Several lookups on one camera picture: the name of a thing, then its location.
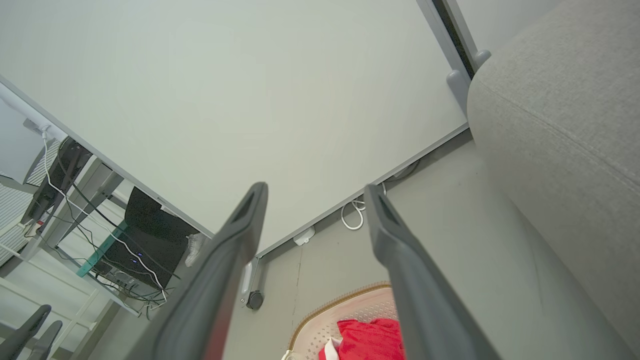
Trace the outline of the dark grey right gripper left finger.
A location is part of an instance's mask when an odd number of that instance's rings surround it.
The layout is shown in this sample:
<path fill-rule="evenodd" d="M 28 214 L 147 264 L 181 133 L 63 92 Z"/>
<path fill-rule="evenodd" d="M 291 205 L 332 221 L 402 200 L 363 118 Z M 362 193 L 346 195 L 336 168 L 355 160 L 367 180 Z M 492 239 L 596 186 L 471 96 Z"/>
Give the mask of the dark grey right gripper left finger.
<path fill-rule="evenodd" d="M 199 253 L 129 360 L 221 360 L 244 268 L 255 258 L 268 185 L 256 182 Z"/>

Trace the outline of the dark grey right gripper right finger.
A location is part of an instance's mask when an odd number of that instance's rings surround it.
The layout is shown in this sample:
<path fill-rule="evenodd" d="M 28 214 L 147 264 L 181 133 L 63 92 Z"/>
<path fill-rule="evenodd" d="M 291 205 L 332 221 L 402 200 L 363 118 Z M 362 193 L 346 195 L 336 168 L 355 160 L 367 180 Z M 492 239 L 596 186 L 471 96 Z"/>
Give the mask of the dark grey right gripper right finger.
<path fill-rule="evenodd" d="M 500 359 L 381 187 L 366 185 L 363 197 L 374 255 L 390 278 L 407 359 Z"/>

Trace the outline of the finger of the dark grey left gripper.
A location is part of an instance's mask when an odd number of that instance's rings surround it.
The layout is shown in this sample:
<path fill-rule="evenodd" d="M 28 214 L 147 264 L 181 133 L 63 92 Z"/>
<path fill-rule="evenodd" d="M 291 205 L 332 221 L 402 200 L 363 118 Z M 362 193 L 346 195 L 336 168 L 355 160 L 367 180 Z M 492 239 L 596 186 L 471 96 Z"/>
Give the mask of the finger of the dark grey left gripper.
<path fill-rule="evenodd" d="M 44 304 L 40 306 L 21 327 L 6 337 L 2 344 L 0 344 L 0 359 L 16 360 L 22 353 L 27 342 L 39 332 L 42 324 L 51 313 L 51 310 L 51 305 Z"/>
<path fill-rule="evenodd" d="M 57 338 L 57 335 L 60 332 L 62 326 L 63 322 L 61 320 L 52 322 L 43 333 L 43 335 L 41 335 L 41 337 L 35 343 L 27 359 L 48 360 L 48 358 L 50 358 L 51 349 L 53 348 L 55 339 Z"/>

